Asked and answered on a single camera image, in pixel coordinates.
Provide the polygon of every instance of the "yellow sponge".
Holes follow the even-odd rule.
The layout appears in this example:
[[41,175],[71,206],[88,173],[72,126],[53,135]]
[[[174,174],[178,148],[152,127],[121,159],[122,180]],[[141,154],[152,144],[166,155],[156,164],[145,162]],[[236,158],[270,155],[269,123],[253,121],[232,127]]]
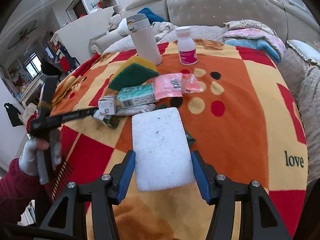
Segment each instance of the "yellow sponge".
[[132,56],[110,78],[108,87],[120,91],[121,88],[142,85],[158,75],[158,70],[152,62],[139,56]]

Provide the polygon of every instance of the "white foam block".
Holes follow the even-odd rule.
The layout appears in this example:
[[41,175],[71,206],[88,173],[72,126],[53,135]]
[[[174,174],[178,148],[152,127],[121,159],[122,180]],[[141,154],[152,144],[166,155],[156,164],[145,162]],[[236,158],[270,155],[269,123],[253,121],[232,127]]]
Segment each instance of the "white foam block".
[[139,191],[174,188],[195,181],[190,150],[177,108],[132,117]]

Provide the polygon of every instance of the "white plastic bottle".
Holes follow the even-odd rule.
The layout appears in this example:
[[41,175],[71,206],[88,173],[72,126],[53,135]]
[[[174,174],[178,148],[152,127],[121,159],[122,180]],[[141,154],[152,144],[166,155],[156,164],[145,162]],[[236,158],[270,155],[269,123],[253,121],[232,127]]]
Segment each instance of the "white plastic bottle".
[[180,63],[183,65],[193,65],[197,63],[196,45],[191,38],[190,27],[177,27],[175,30],[178,36]]
[[132,15],[127,18],[127,27],[138,55],[159,65],[162,58],[147,17],[144,14]]

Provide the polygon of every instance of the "tufted headboard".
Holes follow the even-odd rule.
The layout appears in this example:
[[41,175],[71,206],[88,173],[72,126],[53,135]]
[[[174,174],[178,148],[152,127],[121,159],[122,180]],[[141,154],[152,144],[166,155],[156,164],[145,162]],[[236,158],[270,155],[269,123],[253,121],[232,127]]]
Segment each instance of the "tufted headboard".
[[149,7],[174,25],[224,27],[230,20],[252,19],[274,29],[283,42],[320,39],[317,22],[301,9],[279,0],[135,0],[125,17]]

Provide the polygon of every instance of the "red sleeve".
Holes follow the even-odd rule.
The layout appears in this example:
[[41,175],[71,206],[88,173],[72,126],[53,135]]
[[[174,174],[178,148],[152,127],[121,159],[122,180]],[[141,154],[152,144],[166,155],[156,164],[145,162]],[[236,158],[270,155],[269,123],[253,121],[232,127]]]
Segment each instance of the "red sleeve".
[[17,223],[41,185],[38,176],[24,174],[18,159],[12,160],[8,173],[0,179],[0,216],[4,221]]

